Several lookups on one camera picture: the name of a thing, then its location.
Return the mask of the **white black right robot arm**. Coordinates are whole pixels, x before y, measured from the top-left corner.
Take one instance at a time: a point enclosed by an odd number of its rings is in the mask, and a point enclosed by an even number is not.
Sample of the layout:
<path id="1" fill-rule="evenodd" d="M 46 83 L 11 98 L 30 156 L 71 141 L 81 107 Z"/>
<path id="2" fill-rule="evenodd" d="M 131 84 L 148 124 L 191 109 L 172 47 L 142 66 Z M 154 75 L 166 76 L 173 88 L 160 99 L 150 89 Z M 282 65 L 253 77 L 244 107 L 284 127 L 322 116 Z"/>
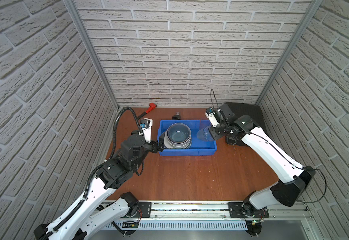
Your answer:
<path id="1" fill-rule="evenodd" d="M 207 117 L 212 124 L 209 131 L 215 140 L 229 136 L 242 141 L 252 148 L 279 178 L 273 185 L 249 195 L 244 201 L 245 206 L 254 211 L 275 204 L 293 206 L 316 174 L 315 170 L 311 166 L 303 166 L 286 154 L 248 115 L 240 118 L 216 118 L 215 114 L 210 113 Z"/>

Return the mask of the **left robot arm base plate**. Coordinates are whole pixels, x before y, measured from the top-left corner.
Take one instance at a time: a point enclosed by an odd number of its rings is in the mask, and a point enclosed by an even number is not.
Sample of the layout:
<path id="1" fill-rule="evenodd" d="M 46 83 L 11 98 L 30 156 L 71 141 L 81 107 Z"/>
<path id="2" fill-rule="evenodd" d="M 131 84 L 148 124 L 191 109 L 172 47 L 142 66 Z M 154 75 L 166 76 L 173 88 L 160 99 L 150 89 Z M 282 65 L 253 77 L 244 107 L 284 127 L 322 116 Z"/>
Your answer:
<path id="1" fill-rule="evenodd" d="M 150 218 L 152 202 L 139 202 L 127 212 L 127 218 Z"/>

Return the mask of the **right robot arm base plate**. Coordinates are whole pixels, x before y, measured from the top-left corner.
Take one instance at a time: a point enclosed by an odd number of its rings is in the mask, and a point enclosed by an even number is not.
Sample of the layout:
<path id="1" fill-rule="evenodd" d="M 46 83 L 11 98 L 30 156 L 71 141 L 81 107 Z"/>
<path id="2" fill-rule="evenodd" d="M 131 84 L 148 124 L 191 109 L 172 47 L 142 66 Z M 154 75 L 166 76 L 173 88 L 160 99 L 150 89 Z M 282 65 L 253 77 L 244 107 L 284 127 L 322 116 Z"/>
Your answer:
<path id="1" fill-rule="evenodd" d="M 232 219 L 266 219 L 270 217 L 267 208 L 257 210 L 253 208 L 250 204 L 243 202 L 228 202 L 228 210 Z"/>

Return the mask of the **light green ceramic bowl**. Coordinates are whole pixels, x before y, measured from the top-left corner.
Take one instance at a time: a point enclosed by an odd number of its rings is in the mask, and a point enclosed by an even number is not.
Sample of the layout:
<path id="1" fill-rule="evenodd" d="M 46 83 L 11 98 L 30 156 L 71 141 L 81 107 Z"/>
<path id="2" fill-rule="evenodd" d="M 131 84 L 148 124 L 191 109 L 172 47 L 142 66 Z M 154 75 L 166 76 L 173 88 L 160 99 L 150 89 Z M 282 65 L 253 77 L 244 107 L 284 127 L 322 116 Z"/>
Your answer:
<path id="1" fill-rule="evenodd" d="M 164 135 L 164 148 L 165 149 L 188 149 L 192 144 L 192 138 L 189 137 L 184 143 L 175 143 L 168 137 L 167 132 Z"/>

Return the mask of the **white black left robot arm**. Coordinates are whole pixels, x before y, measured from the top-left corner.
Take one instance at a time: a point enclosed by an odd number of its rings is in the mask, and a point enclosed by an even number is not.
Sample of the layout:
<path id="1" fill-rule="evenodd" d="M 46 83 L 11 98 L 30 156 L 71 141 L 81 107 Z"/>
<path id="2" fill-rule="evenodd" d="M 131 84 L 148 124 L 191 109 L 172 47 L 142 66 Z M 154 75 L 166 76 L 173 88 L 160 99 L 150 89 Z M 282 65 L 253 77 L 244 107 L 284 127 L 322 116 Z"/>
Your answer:
<path id="1" fill-rule="evenodd" d="M 123 183 L 137 173 L 148 153 L 164 150 L 164 136 L 146 142 L 135 134 L 121 143 L 116 154 L 97 166 L 89 175 L 83 194 L 56 220 L 34 230 L 38 240 L 84 240 L 119 218 L 138 214 L 138 199 L 130 192 L 122 194 L 108 207 L 97 207 Z"/>

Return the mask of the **dark blue ceramic bowl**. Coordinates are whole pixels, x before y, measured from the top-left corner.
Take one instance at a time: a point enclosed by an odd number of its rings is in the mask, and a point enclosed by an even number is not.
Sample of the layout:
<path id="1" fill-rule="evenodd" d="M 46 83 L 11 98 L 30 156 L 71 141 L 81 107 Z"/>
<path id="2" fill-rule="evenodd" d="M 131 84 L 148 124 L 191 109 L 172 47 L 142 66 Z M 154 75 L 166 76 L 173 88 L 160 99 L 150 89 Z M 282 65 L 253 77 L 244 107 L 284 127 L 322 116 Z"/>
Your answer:
<path id="1" fill-rule="evenodd" d="M 174 144 L 185 144 L 191 140 L 191 129 L 183 123 L 175 123 L 169 126 L 166 131 L 170 142 Z"/>

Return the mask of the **lilac ceramic bowl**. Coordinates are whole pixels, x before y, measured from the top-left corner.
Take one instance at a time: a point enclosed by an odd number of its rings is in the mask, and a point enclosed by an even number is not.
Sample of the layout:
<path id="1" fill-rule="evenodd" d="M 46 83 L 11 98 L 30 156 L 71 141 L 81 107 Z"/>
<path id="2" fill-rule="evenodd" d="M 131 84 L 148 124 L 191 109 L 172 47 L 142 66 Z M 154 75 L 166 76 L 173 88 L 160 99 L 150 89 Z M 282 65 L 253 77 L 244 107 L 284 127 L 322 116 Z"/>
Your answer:
<path id="1" fill-rule="evenodd" d="M 187 149 L 192 143 L 192 138 L 188 134 L 184 133 L 166 133 L 166 139 L 164 140 L 164 146 L 167 149 Z"/>

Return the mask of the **frosted tall plastic tumbler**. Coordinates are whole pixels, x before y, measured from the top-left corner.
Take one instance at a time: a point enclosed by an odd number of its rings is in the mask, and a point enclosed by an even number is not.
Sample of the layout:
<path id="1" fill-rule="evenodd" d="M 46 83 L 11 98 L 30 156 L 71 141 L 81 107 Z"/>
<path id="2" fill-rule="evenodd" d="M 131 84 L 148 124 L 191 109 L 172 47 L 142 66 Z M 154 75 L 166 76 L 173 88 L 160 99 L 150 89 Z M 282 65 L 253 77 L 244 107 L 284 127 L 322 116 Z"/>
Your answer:
<path id="1" fill-rule="evenodd" d="M 204 142 L 213 142 L 215 139 L 213 138 L 211 132 L 210 132 L 210 128 L 213 128 L 212 125 L 208 125 L 203 127 L 202 129 L 200 129 L 197 132 L 197 138 L 200 141 L 204 141 Z"/>

